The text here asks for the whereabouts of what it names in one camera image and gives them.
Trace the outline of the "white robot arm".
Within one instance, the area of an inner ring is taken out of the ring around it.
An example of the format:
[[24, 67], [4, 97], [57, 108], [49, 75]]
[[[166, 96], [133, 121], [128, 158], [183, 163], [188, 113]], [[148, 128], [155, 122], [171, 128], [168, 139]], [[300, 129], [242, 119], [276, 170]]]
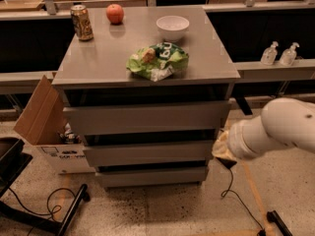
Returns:
[[228, 165], [290, 148], [315, 152], [315, 104], [282, 97], [269, 101], [259, 116], [238, 121], [223, 131], [212, 155]]

